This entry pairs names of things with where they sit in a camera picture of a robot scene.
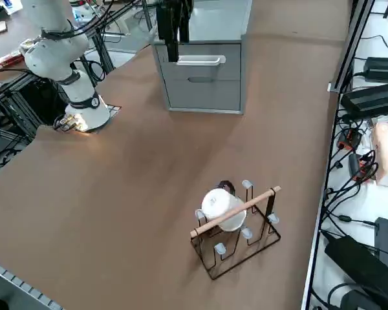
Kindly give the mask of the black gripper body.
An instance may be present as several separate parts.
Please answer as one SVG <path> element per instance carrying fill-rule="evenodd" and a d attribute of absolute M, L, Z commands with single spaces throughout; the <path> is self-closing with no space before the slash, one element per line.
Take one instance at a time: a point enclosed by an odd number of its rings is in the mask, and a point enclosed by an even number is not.
<path fill-rule="evenodd" d="M 193 11 L 193 0 L 162 0 L 158 1 L 158 6 L 167 8 L 174 12 L 180 12 L 182 15 L 190 16 Z"/>

